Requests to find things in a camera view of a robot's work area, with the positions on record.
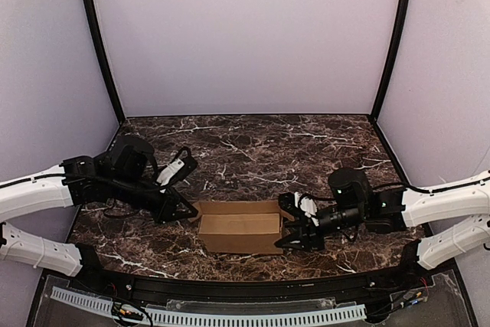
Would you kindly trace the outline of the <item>brown cardboard paper box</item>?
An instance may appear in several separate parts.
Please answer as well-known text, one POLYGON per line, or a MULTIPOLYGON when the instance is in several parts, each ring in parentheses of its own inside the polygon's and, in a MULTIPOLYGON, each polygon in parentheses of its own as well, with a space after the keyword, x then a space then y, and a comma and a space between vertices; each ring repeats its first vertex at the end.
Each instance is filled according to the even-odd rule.
POLYGON ((198 238, 210 253, 282 254, 284 215, 277 200, 198 201, 198 238))

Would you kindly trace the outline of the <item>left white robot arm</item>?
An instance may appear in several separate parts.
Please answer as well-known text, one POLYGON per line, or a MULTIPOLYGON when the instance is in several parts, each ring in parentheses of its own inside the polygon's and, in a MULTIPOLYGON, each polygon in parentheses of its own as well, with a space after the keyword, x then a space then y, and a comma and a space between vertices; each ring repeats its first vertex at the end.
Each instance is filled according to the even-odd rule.
POLYGON ((198 210, 174 186, 198 163, 188 147, 159 168, 150 143, 120 136, 101 154, 66 159, 42 172, 1 184, 1 258, 76 277, 101 269, 94 247, 58 243, 10 220, 52 208, 75 208, 109 199, 151 214, 156 224, 193 218, 198 210))

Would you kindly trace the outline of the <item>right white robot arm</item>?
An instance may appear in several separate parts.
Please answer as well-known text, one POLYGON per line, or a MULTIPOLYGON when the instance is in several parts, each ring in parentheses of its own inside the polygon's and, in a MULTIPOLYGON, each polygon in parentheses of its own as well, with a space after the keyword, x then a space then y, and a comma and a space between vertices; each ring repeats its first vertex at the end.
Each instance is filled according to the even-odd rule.
POLYGON ((445 185, 418 188, 406 182, 372 186, 364 171, 340 168, 328 177, 330 206, 311 194, 285 193, 279 207, 292 216, 289 234, 276 247, 307 252, 325 248, 325 236, 363 225, 376 234, 405 231, 432 221, 460 218, 458 224, 403 247, 399 267, 423 272, 489 242, 489 173, 445 185))

